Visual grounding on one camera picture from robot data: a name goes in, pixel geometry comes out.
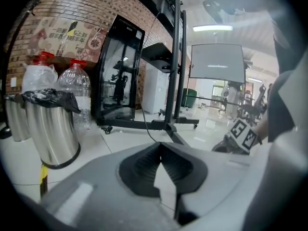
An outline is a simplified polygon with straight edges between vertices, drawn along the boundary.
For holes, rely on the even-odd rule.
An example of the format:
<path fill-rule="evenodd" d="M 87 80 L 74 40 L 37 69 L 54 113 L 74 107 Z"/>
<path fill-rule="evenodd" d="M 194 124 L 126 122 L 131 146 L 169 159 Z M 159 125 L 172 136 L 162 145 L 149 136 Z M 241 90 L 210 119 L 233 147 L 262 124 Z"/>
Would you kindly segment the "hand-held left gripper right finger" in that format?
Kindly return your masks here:
<path fill-rule="evenodd" d="M 195 192 L 207 178 L 205 162 L 181 151 L 176 144 L 161 143 L 160 157 L 177 193 Z"/>

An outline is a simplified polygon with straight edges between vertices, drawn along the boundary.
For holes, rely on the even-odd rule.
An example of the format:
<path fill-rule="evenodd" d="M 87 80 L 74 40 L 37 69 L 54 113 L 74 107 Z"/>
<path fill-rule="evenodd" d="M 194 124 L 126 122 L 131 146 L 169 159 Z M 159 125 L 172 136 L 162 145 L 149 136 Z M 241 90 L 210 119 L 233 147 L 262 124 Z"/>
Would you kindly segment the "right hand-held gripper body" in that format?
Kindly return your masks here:
<path fill-rule="evenodd" d="M 223 140 L 215 145 L 212 151 L 249 155 L 251 148 L 256 144 L 262 145 L 260 137 L 246 121 L 238 118 L 224 135 Z"/>

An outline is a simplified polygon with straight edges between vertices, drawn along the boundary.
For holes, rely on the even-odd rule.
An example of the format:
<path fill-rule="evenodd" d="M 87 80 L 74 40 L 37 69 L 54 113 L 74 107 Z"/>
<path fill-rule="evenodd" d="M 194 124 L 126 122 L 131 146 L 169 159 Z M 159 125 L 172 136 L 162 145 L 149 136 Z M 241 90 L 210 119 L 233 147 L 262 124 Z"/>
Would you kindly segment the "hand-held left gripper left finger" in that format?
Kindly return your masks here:
<path fill-rule="evenodd" d="M 160 143 L 156 142 L 126 157 L 119 165 L 122 182 L 138 196 L 159 198 L 160 191 L 154 181 L 160 156 Z"/>

